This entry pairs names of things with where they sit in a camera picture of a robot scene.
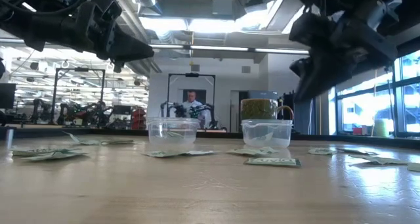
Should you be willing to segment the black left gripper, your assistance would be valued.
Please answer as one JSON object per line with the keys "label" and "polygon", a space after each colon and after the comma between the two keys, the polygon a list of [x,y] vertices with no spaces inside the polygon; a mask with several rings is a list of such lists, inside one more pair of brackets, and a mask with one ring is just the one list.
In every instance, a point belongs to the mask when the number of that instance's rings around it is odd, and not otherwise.
{"label": "black left gripper", "polygon": [[153,57],[151,46],[125,33],[116,24],[120,14],[121,7],[116,0],[89,0],[82,3],[60,25],[66,40],[65,46],[118,62]]}

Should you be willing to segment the banknotes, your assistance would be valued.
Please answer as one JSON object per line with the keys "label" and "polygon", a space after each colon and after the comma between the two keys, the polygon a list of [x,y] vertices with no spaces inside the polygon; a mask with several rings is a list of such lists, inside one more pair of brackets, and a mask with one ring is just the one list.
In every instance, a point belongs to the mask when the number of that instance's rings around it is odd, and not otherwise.
{"label": "banknotes", "polygon": [[66,158],[73,158],[76,156],[84,156],[87,155],[86,152],[73,152],[73,151],[56,151],[48,154],[42,154],[39,156],[32,156],[32,157],[25,157],[24,160],[28,160],[31,162],[39,162],[44,160],[59,160],[59,159],[66,159]]}

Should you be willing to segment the yellow-green container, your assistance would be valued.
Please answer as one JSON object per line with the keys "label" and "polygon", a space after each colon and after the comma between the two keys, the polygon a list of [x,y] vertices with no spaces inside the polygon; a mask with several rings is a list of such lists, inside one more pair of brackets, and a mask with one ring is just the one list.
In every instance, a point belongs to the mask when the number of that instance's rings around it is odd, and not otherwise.
{"label": "yellow-green container", "polygon": [[376,119],[373,126],[373,135],[375,137],[388,137],[390,133],[388,122],[388,119]]}

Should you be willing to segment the black monitor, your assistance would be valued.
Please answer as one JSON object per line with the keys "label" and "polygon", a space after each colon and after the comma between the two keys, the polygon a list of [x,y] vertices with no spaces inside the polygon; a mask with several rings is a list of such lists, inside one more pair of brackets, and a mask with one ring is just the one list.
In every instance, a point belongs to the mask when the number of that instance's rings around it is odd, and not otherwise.
{"label": "black monitor", "polygon": [[13,108],[15,91],[15,83],[0,83],[0,109]]}

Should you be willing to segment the red tool cart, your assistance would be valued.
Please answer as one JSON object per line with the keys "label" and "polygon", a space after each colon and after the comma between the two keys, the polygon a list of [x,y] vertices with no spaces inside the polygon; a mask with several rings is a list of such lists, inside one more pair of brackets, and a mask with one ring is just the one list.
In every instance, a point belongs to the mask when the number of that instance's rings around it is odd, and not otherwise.
{"label": "red tool cart", "polygon": [[134,109],[131,113],[131,129],[145,130],[146,129],[146,112],[143,108]]}

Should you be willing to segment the long ceiling light strip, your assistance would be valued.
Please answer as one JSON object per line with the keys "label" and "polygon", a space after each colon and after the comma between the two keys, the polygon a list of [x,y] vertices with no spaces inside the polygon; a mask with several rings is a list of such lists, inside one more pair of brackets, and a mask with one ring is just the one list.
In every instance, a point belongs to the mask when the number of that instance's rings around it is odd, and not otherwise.
{"label": "long ceiling light strip", "polygon": [[308,50],[301,49],[270,49],[253,47],[225,47],[210,45],[170,45],[170,44],[150,44],[153,49],[170,50],[193,50],[193,51],[232,51],[247,53],[268,53],[268,54],[287,54],[287,55],[307,55]]}

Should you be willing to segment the large window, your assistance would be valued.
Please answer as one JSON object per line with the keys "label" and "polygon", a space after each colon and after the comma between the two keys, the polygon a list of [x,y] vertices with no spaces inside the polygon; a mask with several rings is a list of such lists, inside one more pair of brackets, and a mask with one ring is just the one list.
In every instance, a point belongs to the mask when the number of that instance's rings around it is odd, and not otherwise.
{"label": "large window", "polygon": [[366,72],[329,91],[329,134],[353,135],[376,119],[388,119],[388,137],[420,135],[420,49],[392,66]]}

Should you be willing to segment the black gantry frame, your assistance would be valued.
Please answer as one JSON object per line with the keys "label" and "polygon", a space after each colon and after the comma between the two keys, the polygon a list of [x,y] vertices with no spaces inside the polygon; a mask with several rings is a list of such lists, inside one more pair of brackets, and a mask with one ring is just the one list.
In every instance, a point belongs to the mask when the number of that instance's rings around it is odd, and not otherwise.
{"label": "black gantry frame", "polygon": [[[199,77],[212,77],[213,78],[213,83],[211,83],[211,85],[213,86],[213,104],[215,102],[215,84],[216,84],[216,75],[212,75],[212,74],[199,74],[199,73],[185,73],[185,74],[176,74],[176,73],[169,73],[168,74],[168,78],[167,78],[167,98],[166,98],[166,104],[167,104],[167,115],[169,115],[170,109],[168,107],[169,105],[169,96],[170,96],[170,86],[171,86],[171,77],[172,76],[184,76],[186,78],[199,78]],[[210,125],[214,125],[214,128],[217,128],[217,121],[215,120],[215,113],[214,113],[214,105],[213,105],[213,110],[211,111],[211,123]]]}
{"label": "black gantry frame", "polygon": [[106,76],[106,71],[103,69],[94,69],[94,68],[83,68],[83,67],[75,67],[75,68],[63,68],[63,67],[59,67],[55,69],[55,75],[54,75],[54,86],[53,86],[53,95],[52,95],[52,108],[51,108],[51,113],[50,113],[50,120],[49,120],[49,125],[53,125],[54,124],[54,113],[55,113],[55,105],[56,105],[56,92],[57,92],[57,87],[58,87],[58,80],[61,79],[62,76],[59,76],[59,72],[60,71],[65,71],[65,73],[62,75],[64,76],[65,74],[67,74],[69,71],[74,71],[74,72],[89,72],[89,71],[93,71],[93,72],[101,72],[102,76],[99,77],[99,79],[101,80],[101,88],[100,88],[100,102],[103,102],[103,97],[104,97],[104,83],[105,83],[105,76]]}

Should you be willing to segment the clear plastic container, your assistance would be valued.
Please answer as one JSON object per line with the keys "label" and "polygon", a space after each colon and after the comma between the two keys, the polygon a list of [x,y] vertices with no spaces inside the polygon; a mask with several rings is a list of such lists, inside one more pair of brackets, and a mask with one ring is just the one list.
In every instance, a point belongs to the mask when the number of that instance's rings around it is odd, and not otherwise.
{"label": "clear plastic container", "polygon": [[[291,120],[242,120],[243,141],[252,147],[287,148],[291,140],[293,122]],[[268,133],[273,133],[271,141],[260,143],[256,140]]]}
{"label": "clear plastic container", "polygon": [[[153,145],[190,145],[196,140],[200,127],[194,118],[147,118],[149,141]],[[174,131],[184,135],[183,139],[168,139],[166,133]]]}

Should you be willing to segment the black cabinet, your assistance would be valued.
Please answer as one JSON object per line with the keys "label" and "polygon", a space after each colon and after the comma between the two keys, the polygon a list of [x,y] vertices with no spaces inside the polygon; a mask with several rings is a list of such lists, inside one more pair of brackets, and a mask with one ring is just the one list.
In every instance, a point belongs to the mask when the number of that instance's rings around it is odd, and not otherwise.
{"label": "black cabinet", "polygon": [[281,97],[282,106],[288,106],[293,111],[293,128],[303,135],[316,133],[316,100],[296,102],[295,92],[284,93]]}

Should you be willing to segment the silver ventilation duct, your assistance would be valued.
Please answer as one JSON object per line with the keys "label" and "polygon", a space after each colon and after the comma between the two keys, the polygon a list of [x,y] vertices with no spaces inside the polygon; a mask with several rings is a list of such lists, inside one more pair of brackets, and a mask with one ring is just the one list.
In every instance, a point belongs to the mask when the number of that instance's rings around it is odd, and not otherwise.
{"label": "silver ventilation duct", "polygon": [[[137,0],[123,0],[122,2],[124,7],[124,13],[127,17],[126,23],[130,23],[131,32],[135,35],[136,38],[140,39],[144,43],[150,42],[150,36],[148,35],[146,29],[142,25],[140,19],[138,18],[138,8],[139,5]],[[142,73],[145,76],[149,76],[150,73],[158,73],[160,71],[160,67],[155,63],[153,58],[148,58],[141,60],[139,62],[139,66],[142,68]]]}

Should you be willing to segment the silver metal post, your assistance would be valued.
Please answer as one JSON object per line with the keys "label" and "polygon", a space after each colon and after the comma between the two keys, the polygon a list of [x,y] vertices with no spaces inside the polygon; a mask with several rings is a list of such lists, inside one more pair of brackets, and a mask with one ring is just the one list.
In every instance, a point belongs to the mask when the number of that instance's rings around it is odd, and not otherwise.
{"label": "silver metal post", "polygon": [[6,138],[5,138],[5,144],[8,150],[12,147],[13,139],[14,139],[14,128],[8,127],[7,132],[6,132]]}

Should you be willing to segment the grey ceiling box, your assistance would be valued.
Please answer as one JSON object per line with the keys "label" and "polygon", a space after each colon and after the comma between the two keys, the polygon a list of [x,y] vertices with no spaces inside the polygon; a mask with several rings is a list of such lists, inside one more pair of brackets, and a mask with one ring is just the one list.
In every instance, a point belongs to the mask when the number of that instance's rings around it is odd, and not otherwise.
{"label": "grey ceiling box", "polygon": [[212,0],[212,14],[231,16],[233,14],[233,0]]}

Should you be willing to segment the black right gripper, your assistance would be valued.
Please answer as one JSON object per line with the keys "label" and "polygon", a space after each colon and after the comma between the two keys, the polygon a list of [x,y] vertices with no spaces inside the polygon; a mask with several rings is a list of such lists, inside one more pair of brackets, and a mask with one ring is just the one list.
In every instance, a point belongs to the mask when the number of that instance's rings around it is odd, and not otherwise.
{"label": "black right gripper", "polygon": [[305,7],[289,33],[290,41],[310,47],[308,57],[289,67],[299,77],[295,100],[310,100],[363,72],[365,60],[376,64],[394,60],[396,45],[378,29],[396,23],[398,15],[390,7],[317,12]]}

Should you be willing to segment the person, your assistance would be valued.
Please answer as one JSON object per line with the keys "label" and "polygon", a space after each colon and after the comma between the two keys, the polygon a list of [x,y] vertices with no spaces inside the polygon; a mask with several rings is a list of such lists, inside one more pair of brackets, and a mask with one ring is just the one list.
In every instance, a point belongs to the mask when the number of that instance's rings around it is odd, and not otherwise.
{"label": "person", "polygon": [[195,118],[199,120],[201,129],[206,129],[209,126],[211,122],[211,113],[208,109],[204,109],[202,111],[197,110],[197,107],[202,109],[203,104],[196,100],[195,91],[187,92],[187,99],[182,103],[182,106],[186,110],[187,118]]}

